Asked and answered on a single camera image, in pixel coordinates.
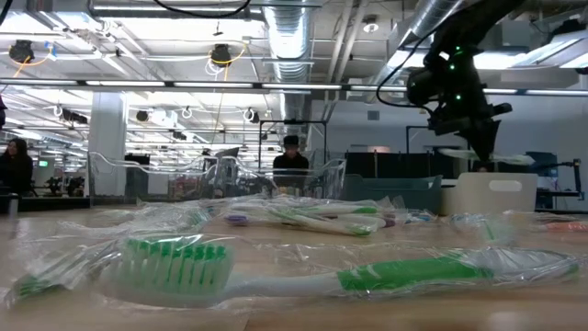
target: desk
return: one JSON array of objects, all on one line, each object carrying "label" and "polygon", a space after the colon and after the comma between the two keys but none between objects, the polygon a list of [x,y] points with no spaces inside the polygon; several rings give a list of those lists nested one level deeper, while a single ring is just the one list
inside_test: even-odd
[{"label": "desk", "polygon": [[[88,224],[91,211],[19,215],[19,236],[55,234],[59,220]],[[8,254],[12,229],[0,221],[0,293],[22,273]],[[241,235],[269,244],[361,245],[394,242],[426,246],[476,245],[442,224],[383,230],[369,238],[314,234],[273,228],[234,228],[211,223],[209,234]],[[586,234],[527,234],[520,245],[563,252],[588,252]],[[294,331],[294,330],[585,330],[588,280],[516,291],[467,291],[377,301],[256,299],[230,303],[236,310],[166,310],[111,302],[87,293],[61,293],[33,300],[14,311],[0,310],[0,330],[43,331]]]}]

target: man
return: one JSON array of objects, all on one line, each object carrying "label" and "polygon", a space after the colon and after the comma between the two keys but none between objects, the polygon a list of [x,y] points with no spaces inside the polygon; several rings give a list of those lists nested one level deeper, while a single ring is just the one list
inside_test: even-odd
[{"label": "man", "polygon": [[306,171],[290,169],[308,169],[309,160],[299,153],[298,136],[292,135],[284,138],[286,152],[274,159],[274,169],[288,169],[274,172],[274,181],[279,187],[300,187],[304,185]]}]

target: yellow cable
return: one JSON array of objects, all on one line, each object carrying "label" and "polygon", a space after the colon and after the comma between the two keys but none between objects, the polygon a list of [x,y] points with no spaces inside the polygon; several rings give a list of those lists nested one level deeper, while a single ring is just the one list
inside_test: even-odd
[{"label": "yellow cable", "polygon": [[235,62],[235,61],[237,61],[237,60],[241,59],[241,57],[242,57],[242,56],[243,56],[243,54],[245,53],[245,49],[246,49],[246,48],[247,48],[247,46],[243,45],[243,49],[241,50],[241,53],[239,53],[239,55],[238,55],[236,58],[234,58],[234,59],[230,59],[229,61],[214,61],[214,60],[212,59],[212,57],[210,57],[210,53],[211,53],[212,51],[209,51],[209,57],[210,57],[210,60],[211,60],[211,61],[213,61],[213,62],[214,62],[214,63],[216,63],[216,64],[229,64],[229,63],[233,63],[233,62]]},{"label": "yellow cable", "polygon": [[[227,65],[224,68],[224,81],[227,81],[229,77],[229,66]],[[212,145],[214,144],[214,138],[216,138],[217,134],[216,131],[219,128],[219,119],[221,118],[221,108],[222,108],[222,99],[224,98],[224,93],[220,94],[220,101],[219,101],[219,110],[217,111],[217,119],[214,121],[214,130],[212,131],[212,140],[210,141],[210,149],[212,149]]]},{"label": "yellow cable", "polygon": [[27,61],[30,60],[30,55],[27,56],[27,59],[20,64],[20,67],[18,68],[17,72],[15,73],[15,75],[12,76],[12,78],[17,78],[18,74],[20,74],[20,72],[25,68],[25,64],[27,63]]},{"label": "yellow cable", "polygon": [[23,62],[23,63],[18,63],[12,59],[10,59],[13,63],[16,64],[21,64],[23,66],[35,66],[35,65],[39,65],[39,64],[43,64],[45,61],[49,60],[49,57],[51,56],[51,53],[53,52],[53,48],[49,49],[49,53],[47,54],[47,56],[45,56],[45,58],[37,63],[27,63],[28,60],[30,60],[30,56]]}]

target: white pillar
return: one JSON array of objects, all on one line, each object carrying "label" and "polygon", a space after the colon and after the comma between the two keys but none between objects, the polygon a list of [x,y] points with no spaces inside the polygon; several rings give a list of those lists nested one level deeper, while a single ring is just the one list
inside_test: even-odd
[{"label": "white pillar", "polygon": [[[92,100],[88,152],[98,152],[108,159],[124,160],[129,108],[123,93],[95,92]],[[86,192],[93,179],[96,196],[124,196],[126,169],[113,167],[101,158],[88,160]]]}]

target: woman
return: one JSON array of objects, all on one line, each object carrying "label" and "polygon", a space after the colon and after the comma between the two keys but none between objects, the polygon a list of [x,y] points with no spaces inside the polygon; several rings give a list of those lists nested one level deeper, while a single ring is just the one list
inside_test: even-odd
[{"label": "woman", "polygon": [[27,142],[15,138],[0,156],[0,180],[16,194],[30,192],[33,177],[33,160],[27,154]]}]

